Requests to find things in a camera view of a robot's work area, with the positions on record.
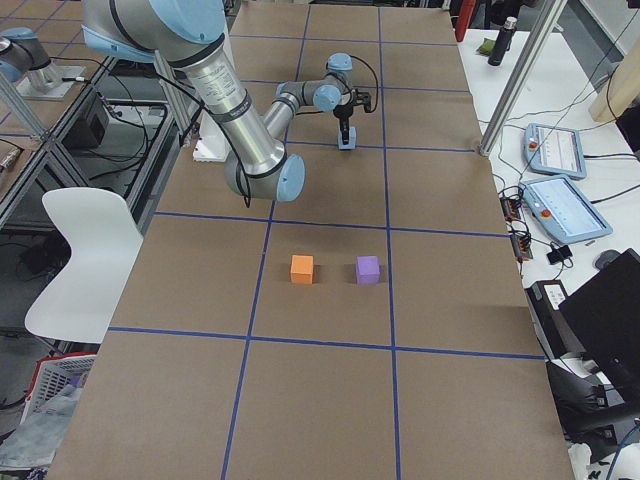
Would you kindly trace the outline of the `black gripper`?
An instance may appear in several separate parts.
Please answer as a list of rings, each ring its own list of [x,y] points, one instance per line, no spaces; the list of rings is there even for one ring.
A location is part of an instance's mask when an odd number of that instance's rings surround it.
[[[333,110],[333,115],[339,120],[339,129],[342,139],[350,138],[349,118],[354,114],[356,107],[362,107],[364,112],[373,112],[372,98],[368,91],[354,89],[348,96],[345,104],[338,105]]]

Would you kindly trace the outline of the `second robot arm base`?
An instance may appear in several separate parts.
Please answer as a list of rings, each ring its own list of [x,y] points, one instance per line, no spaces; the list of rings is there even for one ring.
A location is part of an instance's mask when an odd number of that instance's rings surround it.
[[[26,99],[61,100],[84,72],[83,66],[57,64],[30,28],[1,32],[1,73]]]

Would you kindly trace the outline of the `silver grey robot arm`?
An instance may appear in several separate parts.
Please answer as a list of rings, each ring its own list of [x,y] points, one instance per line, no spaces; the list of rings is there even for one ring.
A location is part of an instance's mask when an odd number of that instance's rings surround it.
[[[231,152],[227,185],[246,201],[290,202],[301,193],[303,159],[287,153],[279,135],[299,113],[315,107],[339,121],[338,146],[351,150],[356,130],[349,119],[357,106],[371,113],[374,95],[351,79],[352,56],[331,55],[320,80],[281,84],[270,109],[260,116],[224,51],[225,10],[220,1],[86,1],[82,29],[86,44],[105,55],[139,63],[162,56],[183,72],[200,105],[220,128]]]

